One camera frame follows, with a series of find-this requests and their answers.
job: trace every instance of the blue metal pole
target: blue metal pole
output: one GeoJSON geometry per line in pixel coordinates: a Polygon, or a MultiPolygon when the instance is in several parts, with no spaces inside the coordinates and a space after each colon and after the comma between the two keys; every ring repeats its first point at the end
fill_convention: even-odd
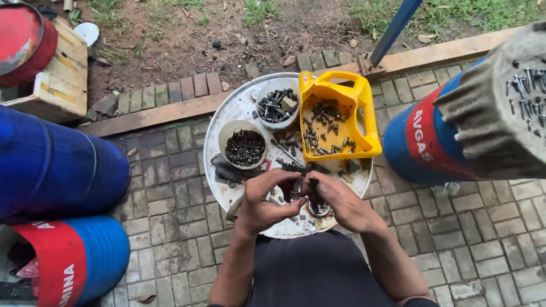
{"type": "Polygon", "coordinates": [[[400,32],[406,27],[415,11],[419,8],[423,0],[404,0],[402,5],[391,20],[389,27],[383,34],[383,37],[374,49],[370,61],[372,65],[376,67],[379,65],[387,51],[394,44],[394,41],[400,35],[400,32]]]}

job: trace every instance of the plastic bowl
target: plastic bowl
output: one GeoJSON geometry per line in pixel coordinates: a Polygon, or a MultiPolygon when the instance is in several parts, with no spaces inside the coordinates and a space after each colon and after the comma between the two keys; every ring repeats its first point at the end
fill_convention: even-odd
{"type": "Polygon", "coordinates": [[[301,107],[300,89],[298,82],[290,79],[272,79],[266,85],[264,85],[264,87],[262,87],[262,89],[258,92],[258,98],[256,99],[256,113],[258,112],[258,102],[267,97],[270,92],[274,92],[275,90],[280,91],[283,88],[291,88],[294,91],[294,94],[298,95],[298,108],[287,120],[278,123],[266,122],[261,116],[259,116],[258,118],[260,118],[262,125],[269,130],[278,131],[286,129],[292,125],[299,116],[301,107]]]}
{"type": "Polygon", "coordinates": [[[262,154],[262,158],[256,164],[253,164],[251,166],[240,166],[240,165],[234,164],[225,155],[225,147],[228,145],[229,138],[231,138],[233,136],[234,132],[238,132],[241,129],[256,131],[262,136],[262,138],[264,138],[264,141],[265,141],[264,134],[255,125],[253,125],[253,124],[251,124],[251,123],[249,123],[247,121],[230,121],[227,124],[225,124],[224,127],[222,127],[222,130],[220,130],[220,134],[218,136],[218,146],[220,147],[220,152],[222,153],[222,156],[224,157],[224,159],[226,161],[228,161],[229,163],[231,163],[231,165],[233,165],[233,166],[235,166],[235,167],[237,167],[239,169],[257,168],[258,166],[260,166],[260,164],[264,163],[265,157],[268,155],[268,142],[267,141],[265,142],[265,150],[264,150],[264,153],[262,154]]]}

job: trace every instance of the red barrel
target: red barrel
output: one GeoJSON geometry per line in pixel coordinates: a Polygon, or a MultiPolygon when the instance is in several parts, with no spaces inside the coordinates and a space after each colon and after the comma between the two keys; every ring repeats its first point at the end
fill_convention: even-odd
{"type": "Polygon", "coordinates": [[[57,30],[25,3],[0,5],[0,87],[31,82],[57,49],[57,30]]]}

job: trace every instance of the wooden crate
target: wooden crate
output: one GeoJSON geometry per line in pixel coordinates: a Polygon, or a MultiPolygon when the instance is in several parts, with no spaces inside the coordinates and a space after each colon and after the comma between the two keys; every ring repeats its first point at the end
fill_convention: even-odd
{"type": "Polygon", "coordinates": [[[36,75],[33,93],[1,105],[64,123],[87,114],[87,44],[65,20],[57,17],[52,23],[58,33],[57,49],[49,65],[36,75]]]}

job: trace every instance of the barrel lid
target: barrel lid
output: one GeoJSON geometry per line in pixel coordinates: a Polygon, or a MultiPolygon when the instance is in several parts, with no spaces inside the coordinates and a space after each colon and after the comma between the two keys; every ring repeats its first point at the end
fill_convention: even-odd
{"type": "Polygon", "coordinates": [[[44,33],[40,14],[24,3],[0,5],[0,75],[25,63],[38,48],[44,33]]]}

